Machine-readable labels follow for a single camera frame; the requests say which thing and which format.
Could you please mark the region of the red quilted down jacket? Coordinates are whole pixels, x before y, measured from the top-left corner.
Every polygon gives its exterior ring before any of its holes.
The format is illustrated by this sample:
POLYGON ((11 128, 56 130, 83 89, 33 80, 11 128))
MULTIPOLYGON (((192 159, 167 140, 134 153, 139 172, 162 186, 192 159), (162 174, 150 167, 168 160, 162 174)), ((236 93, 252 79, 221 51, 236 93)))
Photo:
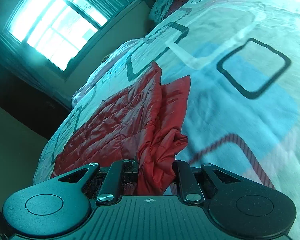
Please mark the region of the red quilted down jacket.
POLYGON ((52 176, 89 163, 108 167, 130 159, 139 165, 135 193, 162 195, 175 178, 175 156, 188 144, 181 128, 191 79, 161 83, 161 68, 151 67, 133 85, 104 100, 57 155, 52 176))

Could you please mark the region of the dark wooden wardrobe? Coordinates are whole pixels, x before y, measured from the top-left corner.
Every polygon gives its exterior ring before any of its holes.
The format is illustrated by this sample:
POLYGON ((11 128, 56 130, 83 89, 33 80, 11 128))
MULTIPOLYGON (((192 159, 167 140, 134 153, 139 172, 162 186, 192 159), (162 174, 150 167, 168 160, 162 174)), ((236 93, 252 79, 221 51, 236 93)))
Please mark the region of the dark wooden wardrobe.
POLYGON ((0 107, 19 122, 50 139, 70 111, 0 64, 0 107))

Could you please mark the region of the white patterned bed quilt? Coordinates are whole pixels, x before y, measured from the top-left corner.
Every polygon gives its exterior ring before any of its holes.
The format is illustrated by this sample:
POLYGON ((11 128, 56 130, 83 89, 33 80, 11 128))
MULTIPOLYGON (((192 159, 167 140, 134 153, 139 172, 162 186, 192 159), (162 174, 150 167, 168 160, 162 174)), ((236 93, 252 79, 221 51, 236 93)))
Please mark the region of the white patterned bed quilt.
POLYGON ((34 183, 50 178, 72 134, 151 62, 162 82, 190 76, 178 159, 212 163, 273 186, 296 205, 300 239, 300 0, 190 0, 102 76, 44 147, 34 183))

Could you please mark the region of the lilac crumpled bed sheet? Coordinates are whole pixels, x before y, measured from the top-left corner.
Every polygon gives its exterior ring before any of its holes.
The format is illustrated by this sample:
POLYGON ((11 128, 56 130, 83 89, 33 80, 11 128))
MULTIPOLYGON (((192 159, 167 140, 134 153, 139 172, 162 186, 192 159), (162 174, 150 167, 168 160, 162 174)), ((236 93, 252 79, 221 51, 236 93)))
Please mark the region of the lilac crumpled bed sheet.
POLYGON ((109 54, 106 59, 93 71, 93 73, 87 79, 85 85, 77 90, 71 99, 71 109, 74 109, 76 105, 83 99, 83 97, 93 89, 94 85, 110 70, 124 55, 132 49, 142 38, 135 38, 123 43, 114 52, 109 54))

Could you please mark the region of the window with bright glass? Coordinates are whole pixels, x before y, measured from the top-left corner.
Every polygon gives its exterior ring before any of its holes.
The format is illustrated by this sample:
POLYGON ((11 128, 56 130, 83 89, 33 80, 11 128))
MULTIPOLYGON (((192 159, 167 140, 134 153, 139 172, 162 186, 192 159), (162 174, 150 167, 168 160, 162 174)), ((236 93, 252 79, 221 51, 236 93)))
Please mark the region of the window with bright glass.
POLYGON ((93 42, 115 20, 142 0, 8 0, 12 12, 4 26, 14 55, 34 51, 68 79, 93 42))

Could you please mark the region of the grey pillow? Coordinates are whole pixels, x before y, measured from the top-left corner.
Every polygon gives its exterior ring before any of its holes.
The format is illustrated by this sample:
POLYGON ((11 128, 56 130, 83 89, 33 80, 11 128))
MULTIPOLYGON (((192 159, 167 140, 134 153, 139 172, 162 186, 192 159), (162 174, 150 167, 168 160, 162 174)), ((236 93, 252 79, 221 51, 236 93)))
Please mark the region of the grey pillow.
POLYGON ((155 24, 162 22, 174 0, 156 0, 149 13, 149 19, 155 24))

